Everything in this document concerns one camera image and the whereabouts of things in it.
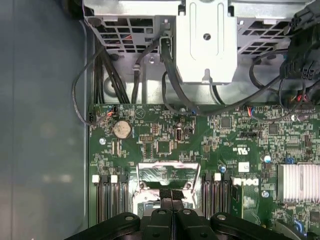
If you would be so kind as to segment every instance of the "capacitor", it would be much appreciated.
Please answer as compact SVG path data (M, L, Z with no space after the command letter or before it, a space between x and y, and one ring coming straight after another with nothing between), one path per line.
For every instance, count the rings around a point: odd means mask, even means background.
M125 120L117 121L113 126L113 133L118 139L127 139L131 131L131 124Z
M263 161L267 164L271 163L271 156L269 155L265 155L263 158Z
M227 168L223 165L219 165L218 169L220 170L220 173L224 174L227 171Z

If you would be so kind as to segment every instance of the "heatsink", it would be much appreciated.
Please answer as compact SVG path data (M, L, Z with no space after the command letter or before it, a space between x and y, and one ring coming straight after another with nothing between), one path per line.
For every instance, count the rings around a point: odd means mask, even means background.
M277 198L283 203L320 201L320 165L279 165L277 181Z

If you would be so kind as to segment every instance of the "cable clip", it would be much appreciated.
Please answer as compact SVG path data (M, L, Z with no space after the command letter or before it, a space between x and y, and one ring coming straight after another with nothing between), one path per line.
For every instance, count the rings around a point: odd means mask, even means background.
M162 49L161 45L163 44L162 43L163 39L169 39L169 44L168 45L169 45L170 56L171 56L171 58L173 58L172 57L172 46L173 46L172 36L161 36L159 38L159 52L160 52L160 55L161 55L161 49Z
M133 66L133 68L132 68L132 70L133 71L141 71L141 66L140 66L140 64L135 64L134 66Z

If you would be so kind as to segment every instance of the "power cable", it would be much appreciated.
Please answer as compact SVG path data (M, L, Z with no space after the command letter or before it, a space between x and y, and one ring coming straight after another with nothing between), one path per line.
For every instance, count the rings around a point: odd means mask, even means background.
M144 57L149 53L151 53L158 46L159 46L159 39L155 40L139 55L139 57L135 61L135 65L139 66L141 64L141 61L144 59ZM131 95L132 104L135 104L137 102L139 81L140 81L140 69L139 70L137 69L137 70L134 70L134 73L133 73L133 90Z
M277 84L278 82L281 81L280 77L277 76L276 78L274 78L271 82L269 82L267 85L265 85L264 87L262 87L261 89L259 89L257 92L255 92L254 94L240 100L237 101L231 105L227 105L225 107L221 107L219 109L215 109L212 112L202 112L200 109L198 109L198 107L192 103L187 96L185 95L185 93L183 92L183 90L181 89L179 80L178 80L178 76L176 74L176 67L171 59L171 55L170 55L170 50L169 50L169 46L166 42L163 42L161 44L161 56L165 65L165 68L167 70L167 74L169 77L169 80L171 82L171 85L175 91L175 93L177 94L178 98L182 101L182 103L187 106L189 109L196 111L196 113L200 116L212 116L212 115L217 115L217 114L221 114L230 110L233 110L237 107L240 107L252 100L254 100L255 98L261 96L265 91L267 91L268 89L270 89L273 85Z
M77 104L77 99L76 99L76 86L77 86L77 83L81 77L81 75L87 70L87 68L94 63L96 57L101 53L103 52L103 50L105 49L104 46L101 46L98 51L96 51L94 53L94 55L92 57L90 57L90 59L88 60L87 64L81 69L81 71L77 74L77 76L74 78L74 80L72 81L72 89L71 89L71 95L72 95L72 102L73 102L73 107L74 107L74 110L75 110L75 113L76 115L78 116L78 118L81 120L81 122L83 122L85 125L87 126L96 126L96 125L99 125L100 123L102 123L107 117L108 117L108 114L104 115L103 117L101 117L97 122L89 122L89 121L86 121L80 111L79 111L79 108L78 108L78 104Z
M274 51L269 51L269 52L267 52L267 53L265 53L265 54L262 54L261 56L258 56L256 59L253 60L251 66L250 66L250 68L249 68L249 78L250 78L252 84L253 84L256 88L261 89L261 88L264 87L264 85L261 84L261 83L258 81L258 79L256 78L255 73L254 73L254 67L255 67L255 65L257 64L257 62L261 61L262 59L264 59L264 58L266 58L266 57L274 56L274 55L281 55L281 54L283 55L283 54L286 54L287 52L288 52L287 49L278 49L278 50L274 50ZM270 91L270 92L273 92L273 93L275 93L275 94L277 94L277 95L279 94L279 92L278 92L277 90L272 89L272 88L270 88L269 91Z
M167 109L169 109L171 112L179 115L192 115L192 112L187 112L187 111L179 111L171 107L167 101L166 98L166 91L167 91L167 84L166 84L166 75L167 72L165 71L164 74L162 75L162 101L163 104L166 106Z

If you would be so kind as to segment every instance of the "white label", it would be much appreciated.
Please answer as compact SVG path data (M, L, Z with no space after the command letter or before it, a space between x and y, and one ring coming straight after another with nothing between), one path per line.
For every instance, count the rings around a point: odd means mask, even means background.
M111 175L110 181L112 184L116 184L118 182L118 175Z
M250 162L239 162L238 163L238 172L239 173L249 173L250 172Z
M214 180L215 180L215 181L221 181L221 173L218 173L218 172L215 173L215 174L214 174Z
M238 155L248 155L250 148L249 147L234 147L232 150L234 152L237 152Z
M238 177L231 177L232 179L232 184L234 186L241 186L242 184L244 186L259 186L259 179L258 178L254 178L254 179L251 179L251 178L248 178L248 179L245 179L245 178L238 178Z

